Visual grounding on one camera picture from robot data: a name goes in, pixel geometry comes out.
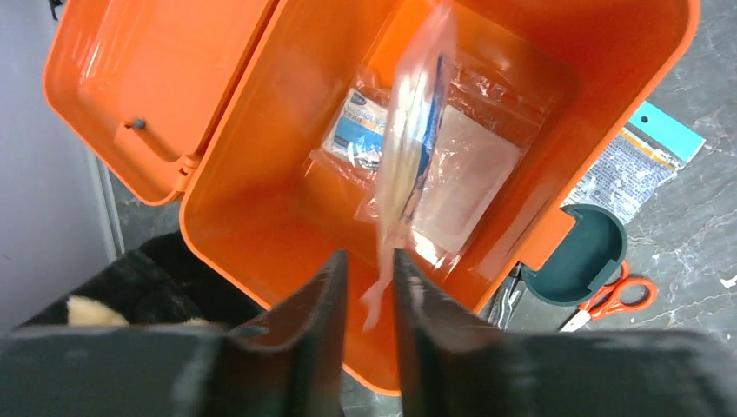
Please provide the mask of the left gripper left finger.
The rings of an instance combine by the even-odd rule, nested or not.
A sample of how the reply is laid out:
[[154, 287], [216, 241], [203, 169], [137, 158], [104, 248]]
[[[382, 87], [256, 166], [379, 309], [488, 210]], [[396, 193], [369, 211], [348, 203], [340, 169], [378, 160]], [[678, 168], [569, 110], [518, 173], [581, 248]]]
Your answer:
[[4, 416], [339, 416], [348, 259], [237, 328], [30, 327], [1, 340]]

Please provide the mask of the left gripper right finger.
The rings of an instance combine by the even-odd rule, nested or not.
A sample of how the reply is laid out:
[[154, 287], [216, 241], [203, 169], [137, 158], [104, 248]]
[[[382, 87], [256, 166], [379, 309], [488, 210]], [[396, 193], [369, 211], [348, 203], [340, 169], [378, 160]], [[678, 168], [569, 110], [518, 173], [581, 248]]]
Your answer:
[[509, 333], [394, 254], [407, 416], [733, 416], [736, 362], [689, 331]]

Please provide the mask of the blue alcohol wipes bag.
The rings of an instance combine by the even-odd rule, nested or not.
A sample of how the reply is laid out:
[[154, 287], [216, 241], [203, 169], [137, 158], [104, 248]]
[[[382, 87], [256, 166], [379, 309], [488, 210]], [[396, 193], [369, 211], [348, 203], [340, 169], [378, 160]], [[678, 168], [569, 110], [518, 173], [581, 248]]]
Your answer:
[[335, 175], [368, 189], [382, 156], [390, 91], [367, 67], [357, 70], [320, 146], [309, 157]]

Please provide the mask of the white gauze pad bag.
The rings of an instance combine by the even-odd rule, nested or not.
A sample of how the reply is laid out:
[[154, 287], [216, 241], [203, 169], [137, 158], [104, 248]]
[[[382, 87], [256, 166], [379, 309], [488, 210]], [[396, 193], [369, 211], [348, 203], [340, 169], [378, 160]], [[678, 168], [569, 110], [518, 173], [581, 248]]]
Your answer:
[[[513, 143], [539, 132], [545, 113], [455, 65], [435, 152], [411, 230], [411, 248], [434, 266], [460, 255], [522, 156]], [[368, 213], [375, 218], [374, 194]]]

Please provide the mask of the small items teal-header bag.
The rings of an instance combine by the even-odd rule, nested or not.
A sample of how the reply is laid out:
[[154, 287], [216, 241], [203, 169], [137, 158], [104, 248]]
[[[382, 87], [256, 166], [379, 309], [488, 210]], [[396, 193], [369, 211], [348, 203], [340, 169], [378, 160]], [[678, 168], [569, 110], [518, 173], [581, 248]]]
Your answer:
[[661, 185], [694, 159], [705, 142], [689, 127], [644, 102], [564, 203], [596, 205], [628, 224]]

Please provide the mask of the cotton swabs clear bag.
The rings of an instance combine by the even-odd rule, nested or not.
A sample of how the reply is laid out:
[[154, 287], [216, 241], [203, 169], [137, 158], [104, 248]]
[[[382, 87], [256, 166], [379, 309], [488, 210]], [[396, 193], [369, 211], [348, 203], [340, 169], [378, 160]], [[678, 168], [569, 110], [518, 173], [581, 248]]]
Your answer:
[[457, 22], [450, 1], [435, 1], [395, 66], [375, 183], [378, 278], [361, 297], [364, 331], [380, 320], [394, 254], [407, 242], [435, 152], [455, 73]]

